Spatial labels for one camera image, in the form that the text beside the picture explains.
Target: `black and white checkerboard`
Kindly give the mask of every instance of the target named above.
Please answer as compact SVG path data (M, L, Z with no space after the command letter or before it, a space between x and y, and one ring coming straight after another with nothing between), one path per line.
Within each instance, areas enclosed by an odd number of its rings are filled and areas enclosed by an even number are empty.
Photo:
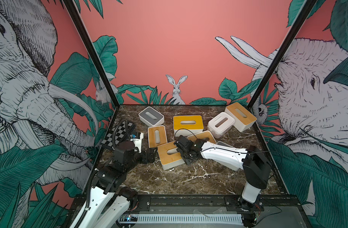
M133 123L131 123L130 121L128 121L128 129L129 130L133 130L133 128L131 129L131 126L133 125ZM102 140L101 144L102 146L106 146L109 149L111 149L113 147L113 130L115 129L115 127L112 128L112 130L108 131L105 138ZM125 122L123 122L120 126L118 126L118 130L117 133L115 135L115 144L118 145L118 143L123 139L123 136L126 134L126 125Z

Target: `rabbit ear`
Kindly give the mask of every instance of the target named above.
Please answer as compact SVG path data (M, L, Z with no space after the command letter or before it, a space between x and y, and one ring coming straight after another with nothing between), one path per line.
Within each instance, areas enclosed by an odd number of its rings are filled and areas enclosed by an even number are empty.
M168 74L166 74L165 76L168 78L168 81L169 81L170 84L175 85L175 80L173 79L172 76L170 76Z
M180 85L181 83L183 83L186 79L188 78L188 76L184 75L182 76L179 81L178 81L178 85Z

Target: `gray tissue box lid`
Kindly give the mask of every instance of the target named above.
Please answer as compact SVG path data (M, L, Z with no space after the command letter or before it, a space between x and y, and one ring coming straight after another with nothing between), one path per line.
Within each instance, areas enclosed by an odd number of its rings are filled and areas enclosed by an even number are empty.
M153 118L149 117L146 112L151 113L154 117L156 117L157 119L154 120ZM153 109L152 107L147 107L145 108L142 112L139 113L139 116L141 116L142 118L144 118L145 120L149 121L150 124L155 125L160 119L162 119L163 115L156 111L155 109Z

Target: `rabbit illustration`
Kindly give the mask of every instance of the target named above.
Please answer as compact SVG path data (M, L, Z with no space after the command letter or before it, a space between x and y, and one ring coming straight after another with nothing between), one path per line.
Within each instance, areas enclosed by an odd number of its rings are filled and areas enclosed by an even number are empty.
M183 83L188 78L188 76L186 76L186 75L182 76L179 79L178 84L175 84L175 80L173 79L172 76L166 74L166 77L168 78L169 83L174 86L174 89L173 89L173 99L175 99L175 101L174 101L173 104L185 104L185 102L180 97L180 92L181 91L179 89L179 86L180 86L181 83Z

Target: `elephant ear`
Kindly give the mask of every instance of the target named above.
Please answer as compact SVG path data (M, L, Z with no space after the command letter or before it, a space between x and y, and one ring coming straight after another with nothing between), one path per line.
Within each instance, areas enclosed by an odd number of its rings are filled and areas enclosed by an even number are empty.
M12 25L35 67L47 76L53 64L57 32L40 0L0 0L0 13Z

